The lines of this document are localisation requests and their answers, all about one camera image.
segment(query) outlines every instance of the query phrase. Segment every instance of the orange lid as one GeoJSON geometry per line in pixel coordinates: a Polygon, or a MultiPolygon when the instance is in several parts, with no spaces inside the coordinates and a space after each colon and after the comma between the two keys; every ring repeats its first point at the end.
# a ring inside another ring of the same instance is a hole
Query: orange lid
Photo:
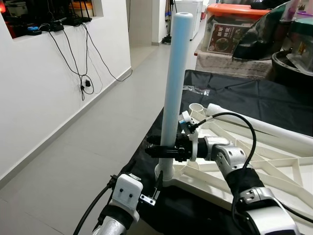
{"type": "Polygon", "coordinates": [[[226,3],[211,4],[207,7],[207,11],[213,14],[227,13],[227,14],[258,15],[258,16],[263,16],[266,13],[270,12],[270,10],[251,9],[250,5],[226,4],[226,3]]]}
{"type": "MultiPolygon", "coordinates": [[[[82,1],[81,3],[82,3],[82,9],[83,10],[86,9],[84,2],[82,1]]],[[[73,2],[73,7],[74,7],[74,9],[80,9],[79,2],[78,1],[73,2]]],[[[87,9],[92,9],[92,3],[91,2],[86,2],[86,7],[87,7],[87,9]]]]}

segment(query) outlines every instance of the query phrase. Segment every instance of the plastic storage box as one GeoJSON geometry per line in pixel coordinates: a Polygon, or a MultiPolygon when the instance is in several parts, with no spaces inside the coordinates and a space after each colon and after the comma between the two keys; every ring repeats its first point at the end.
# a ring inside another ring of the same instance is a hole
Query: plastic storage box
{"type": "Polygon", "coordinates": [[[248,29],[270,10],[251,9],[250,5],[212,4],[201,50],[232,55],[248,29]]]}
{"type": "Polygon", "coordinates": [[[287,58],[304,74],[313,76],[313,18],[294,21],[291,30],[297,33],[294,47],[287,58]]]}

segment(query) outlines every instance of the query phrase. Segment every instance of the white appliance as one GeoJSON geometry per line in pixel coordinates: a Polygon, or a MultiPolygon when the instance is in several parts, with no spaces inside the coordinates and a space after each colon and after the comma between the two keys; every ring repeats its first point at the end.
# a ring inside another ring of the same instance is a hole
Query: white appliance
{"type": "MultiPolygon", "coordinates": [[[[190,40],[197,34],[200,26],[201,11],[203,0],[176,0],[176,7],[178,12],[188,12],[193,15],[192,32],[190,32],[190,40]]],[[[173,6],[173,14],[176,14],[175,5],[173,6]]]]}

